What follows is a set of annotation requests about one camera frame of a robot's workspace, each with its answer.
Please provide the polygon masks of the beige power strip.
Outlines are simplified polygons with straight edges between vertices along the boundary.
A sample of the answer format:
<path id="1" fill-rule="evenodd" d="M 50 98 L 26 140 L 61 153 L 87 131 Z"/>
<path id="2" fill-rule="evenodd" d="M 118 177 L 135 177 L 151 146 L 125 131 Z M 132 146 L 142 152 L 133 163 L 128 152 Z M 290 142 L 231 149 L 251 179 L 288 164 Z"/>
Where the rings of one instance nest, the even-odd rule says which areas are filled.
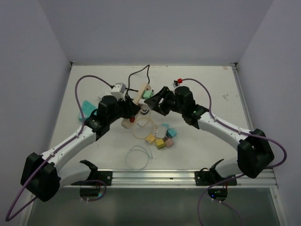
<path id="1" fill-rule="evenodd" d="M 143 83 L 133 100 L 128 94 L 125 94 L 125 99 L 121 105 L 121 117 L 123 118 L 121 126 L 125 129 L 130 129 L 134 124 L 136 116 L 141 110 L 139 101 L 142 100 L 143 93 L 147 90 L 151 90 L 151 86 L 148 83 Z"/>

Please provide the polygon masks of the yellow charger plug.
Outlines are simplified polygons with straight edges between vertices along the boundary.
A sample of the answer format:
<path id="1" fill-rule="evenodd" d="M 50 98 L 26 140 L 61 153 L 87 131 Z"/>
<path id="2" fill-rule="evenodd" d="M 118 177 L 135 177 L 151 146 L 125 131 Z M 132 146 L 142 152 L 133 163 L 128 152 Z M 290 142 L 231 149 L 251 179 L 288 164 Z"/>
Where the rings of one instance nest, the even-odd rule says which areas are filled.
<path id="1" fill-rule="evenodd" d="M 155 145 L 156 145 L 157 149 L 162 149 L 166 146 L 163 139 L 156 139 Z"/>
<path id="2" fill-rule="evenodd" d="M 145 141 L 152 145 L 156 141 L 156 137 L 153 134 L 149 134 L 146 138 Z"/>

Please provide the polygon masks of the teal triangular power socket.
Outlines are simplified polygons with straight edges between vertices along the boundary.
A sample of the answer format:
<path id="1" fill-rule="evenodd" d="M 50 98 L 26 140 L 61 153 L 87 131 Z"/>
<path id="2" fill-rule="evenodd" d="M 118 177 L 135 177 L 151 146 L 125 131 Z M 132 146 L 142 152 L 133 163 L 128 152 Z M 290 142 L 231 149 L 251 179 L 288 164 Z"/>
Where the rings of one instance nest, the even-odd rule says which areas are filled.
<path id="1" fill-rule="evenodd" d="M 91 102 L 84 100 L 82 105 L 81 105 L 81 109 L 84 115 L 84 118 L 82 118 L 81 113 L 78 114 L 78 120 L 80 122 L 85 121 L 90 115 L 91 113 L 95 110 L 97 110 L 97 107 L 95 105 L 93 105 Z"/>

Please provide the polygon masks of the pink charger plug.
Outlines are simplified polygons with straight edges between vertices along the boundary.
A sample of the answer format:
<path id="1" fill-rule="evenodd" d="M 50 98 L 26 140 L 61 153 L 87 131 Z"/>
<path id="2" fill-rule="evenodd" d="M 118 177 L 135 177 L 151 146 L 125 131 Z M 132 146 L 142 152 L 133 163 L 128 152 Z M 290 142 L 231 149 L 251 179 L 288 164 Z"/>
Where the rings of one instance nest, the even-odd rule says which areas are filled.
<path id="1" fill-rule="evenodd" d="M 165 146 L 167 148 L 169 147 L 172 147 L 174 145 L 174 140 L 172 138 L 168 138 L 166 141 L 165 141 Z"/>

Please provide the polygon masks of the white charger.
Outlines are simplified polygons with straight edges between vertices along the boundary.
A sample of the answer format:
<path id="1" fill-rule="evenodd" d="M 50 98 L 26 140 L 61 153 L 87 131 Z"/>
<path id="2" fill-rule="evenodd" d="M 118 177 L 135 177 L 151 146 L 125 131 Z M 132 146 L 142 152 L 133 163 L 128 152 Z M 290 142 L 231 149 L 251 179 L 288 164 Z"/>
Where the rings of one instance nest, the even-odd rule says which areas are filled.
<path id="1" fill-rule="evenodd" d="M 147 104 L 145 103 L 145 99 L 139 99 L 138 105 L 147 105 Z"/>
<path id="2" fill-rule="evenodd" d="M 159 126 L 155 131 L 155 137 L 158 139 L 164 139 L 167 133 L 167 127 Z"/>

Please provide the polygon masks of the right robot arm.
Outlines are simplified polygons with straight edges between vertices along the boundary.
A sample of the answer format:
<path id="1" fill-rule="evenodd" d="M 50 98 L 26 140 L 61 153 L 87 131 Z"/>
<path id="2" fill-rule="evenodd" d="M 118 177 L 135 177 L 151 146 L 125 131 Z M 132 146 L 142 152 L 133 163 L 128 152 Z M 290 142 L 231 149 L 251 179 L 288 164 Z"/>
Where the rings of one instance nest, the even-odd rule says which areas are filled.
<path id="1" fill-rule="evenodd" d="M 163 87 L 144 103 L 164 116 L 170 111 L 181 114 L 188 125 L 215 135 L 237 151 L 236 157 L 221 159 L 210 169 L 200 171 L 200 178 L 207 185 L 220 185 L 237 174 L 256 178 L 275 158 L 263 131 L 223 126 L 210 115 L 207 108 L 196 104 L 193 93 L 186 86 L 177 87 L 174 91 Z"/>

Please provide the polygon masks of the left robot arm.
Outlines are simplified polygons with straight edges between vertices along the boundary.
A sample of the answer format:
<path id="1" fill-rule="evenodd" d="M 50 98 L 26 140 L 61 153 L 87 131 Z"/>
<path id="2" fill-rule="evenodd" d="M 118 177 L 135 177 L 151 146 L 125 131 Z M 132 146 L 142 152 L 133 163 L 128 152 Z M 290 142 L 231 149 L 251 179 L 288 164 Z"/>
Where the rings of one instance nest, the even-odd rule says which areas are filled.
<path id="1" fill-rule="evenodd" d="M 32 153 L 26 158 L 21 185 L 43 202 L 73 183 L 99 185 L 98 168 L 94 164 L 81 160 L 75 167 L 67 168 L 66 163 L 104 136 L 116 120 L 131 119 L 140 109 L 129 97 L 117 100 L 114 96 L 104 96 L 73 135 L 43 154 Z"/>

